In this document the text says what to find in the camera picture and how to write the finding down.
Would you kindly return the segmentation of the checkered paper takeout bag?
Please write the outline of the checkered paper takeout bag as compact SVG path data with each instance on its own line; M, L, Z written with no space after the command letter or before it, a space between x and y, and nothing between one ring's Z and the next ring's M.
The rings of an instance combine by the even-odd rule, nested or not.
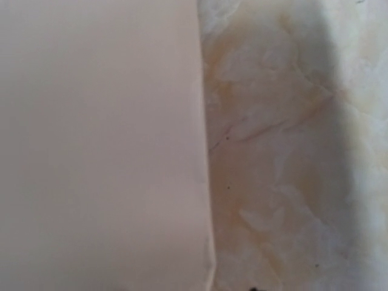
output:
M1 289L209 290L196 1L1 2Z

